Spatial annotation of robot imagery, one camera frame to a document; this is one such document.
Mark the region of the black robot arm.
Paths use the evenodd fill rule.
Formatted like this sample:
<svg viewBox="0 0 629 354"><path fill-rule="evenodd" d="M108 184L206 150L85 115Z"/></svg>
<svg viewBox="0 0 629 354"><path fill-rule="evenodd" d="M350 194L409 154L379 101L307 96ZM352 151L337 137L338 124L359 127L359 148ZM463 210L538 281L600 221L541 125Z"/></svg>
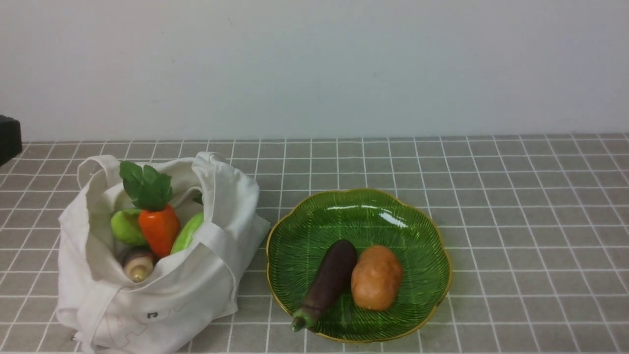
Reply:
<svg viewBox="0 0 629 354"><path fill-rule="evenodd" d="M0 115L0 167L23 151L22 126L17 119Z"/></svg>

